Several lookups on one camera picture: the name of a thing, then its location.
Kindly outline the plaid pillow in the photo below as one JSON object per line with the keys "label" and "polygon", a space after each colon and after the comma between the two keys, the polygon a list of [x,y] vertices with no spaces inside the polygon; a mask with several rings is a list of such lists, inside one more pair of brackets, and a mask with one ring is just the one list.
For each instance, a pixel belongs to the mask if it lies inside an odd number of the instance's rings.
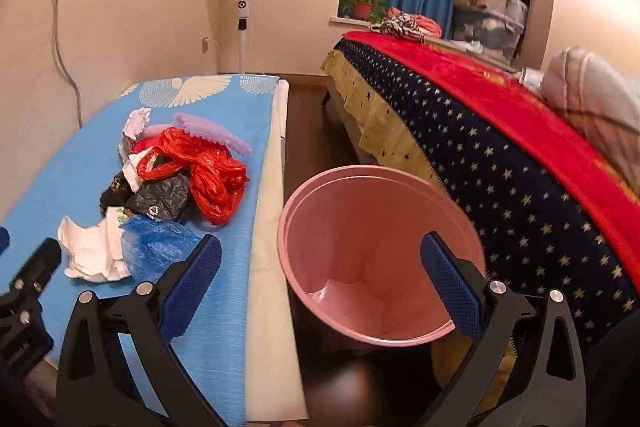
{"label": "plaid pillow", "polygon": [[639,193],[639,81],[573,46],[553,57],[540,84],[544,103],[578,130]]}

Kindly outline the clear storage box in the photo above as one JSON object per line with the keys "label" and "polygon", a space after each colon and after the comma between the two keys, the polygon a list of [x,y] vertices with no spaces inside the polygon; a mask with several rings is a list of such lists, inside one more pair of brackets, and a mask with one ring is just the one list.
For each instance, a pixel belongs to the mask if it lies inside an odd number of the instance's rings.
{"label": "clear storage box", "polygon": [[451,37],[456,41],[478,42],[480,54],[510,65],[525,27],[503,14],[484,9],[454,8]]}

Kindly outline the white tissue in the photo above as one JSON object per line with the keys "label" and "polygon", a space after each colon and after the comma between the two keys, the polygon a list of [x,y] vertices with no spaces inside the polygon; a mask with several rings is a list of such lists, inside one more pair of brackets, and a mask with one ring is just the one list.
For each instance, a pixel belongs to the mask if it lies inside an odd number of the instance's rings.
{"label": "white tissue", "polygon": [[128,219],[122,207],[108,207],[104,219],[90,228],[65,216],[58,225],[58,243],[67,256],[66,277],[97,284],[130,277],[122,252],[122,225]]}

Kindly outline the red plastic bag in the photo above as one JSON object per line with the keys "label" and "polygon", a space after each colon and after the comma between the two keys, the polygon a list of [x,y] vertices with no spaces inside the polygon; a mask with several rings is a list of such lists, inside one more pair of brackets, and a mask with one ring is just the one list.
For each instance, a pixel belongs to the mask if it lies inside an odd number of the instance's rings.
{"label": "red plastic bag", "polygon": [[137,165],[143,181],[160,181],[183,171],[201,215],[212,225],[226,225],[250,182],[245,165],[225,145],[175,127],[165,129]]}

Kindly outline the blue cloth covered table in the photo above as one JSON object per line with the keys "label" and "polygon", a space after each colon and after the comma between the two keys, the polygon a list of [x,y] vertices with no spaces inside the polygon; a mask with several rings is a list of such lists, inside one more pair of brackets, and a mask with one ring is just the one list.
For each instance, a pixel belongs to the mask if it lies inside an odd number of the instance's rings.
{"label": "blue cloth covered table", "polygon": [[[9,283],[43,239],[62,261],[44,288],[43,321],[61,354],[79,294],[128,293],[156,281],[205,235],[221,264],[186,331],[171,346],[206,400],[231,426],[307,415],[288,290],[277,253],[283,207],[282,143],[288,84],[277,77],[217,75],[135,84],[106,106],[45,165],[6,217],[1,257]],[[132,118],[153,133],[215,128],[245,169],[230,220],[210,223],[194,204],[189,173],[140,182],[118,147]]]}

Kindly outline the pink bubble wrap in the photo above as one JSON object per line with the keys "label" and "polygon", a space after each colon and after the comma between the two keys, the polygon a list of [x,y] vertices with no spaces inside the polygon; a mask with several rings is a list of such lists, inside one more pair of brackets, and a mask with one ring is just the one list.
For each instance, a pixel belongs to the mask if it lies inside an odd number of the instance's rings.
{"label": "pink bubble wrap", "polygon": [[172,124],[152,124],[152,126],[146,127],[138,136],[139,140],[156,138],[160,136],[165,130],[172,128]]}

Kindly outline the pink folded clothes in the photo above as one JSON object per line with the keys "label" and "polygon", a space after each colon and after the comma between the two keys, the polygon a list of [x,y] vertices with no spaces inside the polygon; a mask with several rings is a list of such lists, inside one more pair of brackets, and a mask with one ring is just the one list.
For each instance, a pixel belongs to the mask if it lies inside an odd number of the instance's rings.
{"label": "pink folded clothes", "polygon": [[394,8],[393,6],[387,10],[388,18],[398,15],[402,15],[405,18],[410,18],[410,20],[413,20],[430,37],[440,38],[442,36],[442,28],[440,27],[439,23],[431,20],[424,15],[408,14],[406,12],[402,12],[400,9]]}

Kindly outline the potted green plant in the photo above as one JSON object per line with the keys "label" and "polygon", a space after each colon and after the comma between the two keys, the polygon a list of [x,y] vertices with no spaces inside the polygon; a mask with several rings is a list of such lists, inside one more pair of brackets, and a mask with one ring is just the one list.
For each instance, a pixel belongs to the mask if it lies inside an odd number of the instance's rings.
{"label": "potted green plant", "polygon": [[387,9],[386,0],[340,0],[338,14],[354,20],[378,23],[386,17]]}

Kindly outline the pink plastic trash bin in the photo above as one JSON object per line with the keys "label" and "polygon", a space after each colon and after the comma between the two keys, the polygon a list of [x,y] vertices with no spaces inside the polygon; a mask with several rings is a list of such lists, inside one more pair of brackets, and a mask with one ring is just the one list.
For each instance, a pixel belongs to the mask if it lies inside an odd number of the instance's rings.
{"label": "pink plastic trash bin", "polygon": [[471,221],[440,188],[352,165],[317,174],[288,198],[278,254],[295,295],[324,325],[357,343],[412,347],[454,330],[420,259],[431,232],[485,268]]}

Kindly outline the purple foam sheet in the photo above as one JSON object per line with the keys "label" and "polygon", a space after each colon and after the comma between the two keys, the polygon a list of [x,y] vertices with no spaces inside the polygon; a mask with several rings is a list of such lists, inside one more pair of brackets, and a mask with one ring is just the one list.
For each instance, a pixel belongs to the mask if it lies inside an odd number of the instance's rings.
{"label": "purple foam sheet", "polygon": [[194,138],[224,145],[241,156],[252,155],[252,148],[221,124],[187,113],[175,113],[174,125]]}

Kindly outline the red blanket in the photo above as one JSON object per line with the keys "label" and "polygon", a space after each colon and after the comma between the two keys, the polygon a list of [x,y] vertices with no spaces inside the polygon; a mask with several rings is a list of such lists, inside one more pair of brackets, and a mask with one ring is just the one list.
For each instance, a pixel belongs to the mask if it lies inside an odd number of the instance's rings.
{"label": "red blanket", "polygon": [[385,69],[405,67],[409,92],[425,93],[418,80],[429,81],[518,144],[586,210],[622,273],[639,284],[638,197],[585,138],[513,77],[454,52],[372,31],[347,31],[334,49],[370,56]]}

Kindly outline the black plastic pouch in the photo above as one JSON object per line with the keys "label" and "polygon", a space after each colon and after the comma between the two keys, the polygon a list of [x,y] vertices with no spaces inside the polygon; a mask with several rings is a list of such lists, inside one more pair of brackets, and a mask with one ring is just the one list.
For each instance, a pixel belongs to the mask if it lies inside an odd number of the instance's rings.
{"label": "black plastic pouch", "polygon": [[181,222],[190,206],[189,178],[176,173],[163,180],[144,182],[125,208],[156,221]]}

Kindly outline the striped cloth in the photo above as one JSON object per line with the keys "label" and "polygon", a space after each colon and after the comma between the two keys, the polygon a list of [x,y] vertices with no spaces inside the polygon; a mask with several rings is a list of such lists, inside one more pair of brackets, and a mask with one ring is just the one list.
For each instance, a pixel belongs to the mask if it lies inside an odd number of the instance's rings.
{"label": "striped cloth", "polygon": [[410,15],[404,12],[386,17],[384,20],[372,24],[370,31],[379,35],[420,43],[424,43],[427,37],[423,28]]}

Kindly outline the blue plastic bag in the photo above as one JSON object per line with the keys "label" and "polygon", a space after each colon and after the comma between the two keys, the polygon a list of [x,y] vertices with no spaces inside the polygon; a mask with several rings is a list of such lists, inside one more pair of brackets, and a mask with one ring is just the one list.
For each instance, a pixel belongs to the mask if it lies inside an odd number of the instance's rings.
{"label": "blue plastic bag", "polygon": [[136,282],[156,282],[173,263],[186,260],[201,240],[180,223],[143,216],[129,218],[120,229],[122,255]]}

